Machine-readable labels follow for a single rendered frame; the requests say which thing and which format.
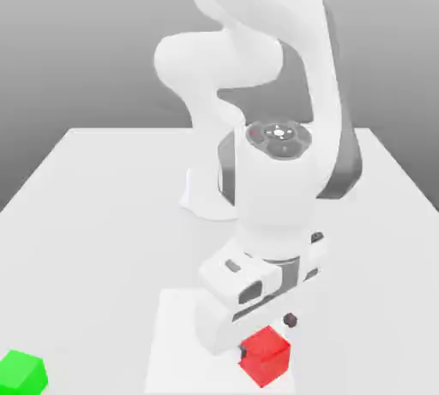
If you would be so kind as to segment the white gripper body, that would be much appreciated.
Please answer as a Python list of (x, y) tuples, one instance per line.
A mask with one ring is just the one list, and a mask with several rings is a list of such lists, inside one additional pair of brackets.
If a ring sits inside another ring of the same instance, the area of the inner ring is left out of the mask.
[(194, 328), (200, 345), (218, 356), (238, 347), (246, 338), (287, 313), (300, 312), (298, 291), (291, 289), (269, 300), (259, 296), (241, 303), (239, 295), (220, 296), (194, 290)]

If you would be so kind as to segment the small red cube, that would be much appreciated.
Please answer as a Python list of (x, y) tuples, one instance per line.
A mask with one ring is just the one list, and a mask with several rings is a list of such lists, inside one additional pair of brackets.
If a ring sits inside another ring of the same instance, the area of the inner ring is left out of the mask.
[(247, 348), (247, 356), (240, 358), (238, 364), (260, 388), (288, 370), (291, 344), (271, 326), (262, 328), (241, 344)]

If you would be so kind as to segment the small green cube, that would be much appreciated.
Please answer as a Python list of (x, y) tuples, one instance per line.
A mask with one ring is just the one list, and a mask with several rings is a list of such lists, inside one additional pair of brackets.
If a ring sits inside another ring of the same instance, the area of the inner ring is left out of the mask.
[(47, 385), (42, 358), (10, 350), (0, 360), (0, 395), (41, 395)]

